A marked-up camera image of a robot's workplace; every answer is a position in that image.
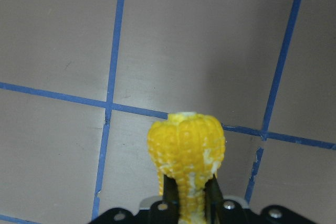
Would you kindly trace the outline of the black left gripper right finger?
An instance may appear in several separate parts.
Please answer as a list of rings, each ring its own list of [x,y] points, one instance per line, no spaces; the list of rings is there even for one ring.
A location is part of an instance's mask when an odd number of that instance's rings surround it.
[[[205,219],[206,223],[220,223],[223,195],[216,176],[205,184]]]

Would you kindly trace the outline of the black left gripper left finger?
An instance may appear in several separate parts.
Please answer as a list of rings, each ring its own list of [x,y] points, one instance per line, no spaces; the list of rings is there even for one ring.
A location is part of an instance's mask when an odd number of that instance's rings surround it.
[[[164,175],[163,178],[163,200],[179,208],[179,192],[175,179],[169,178],[167,175]]]

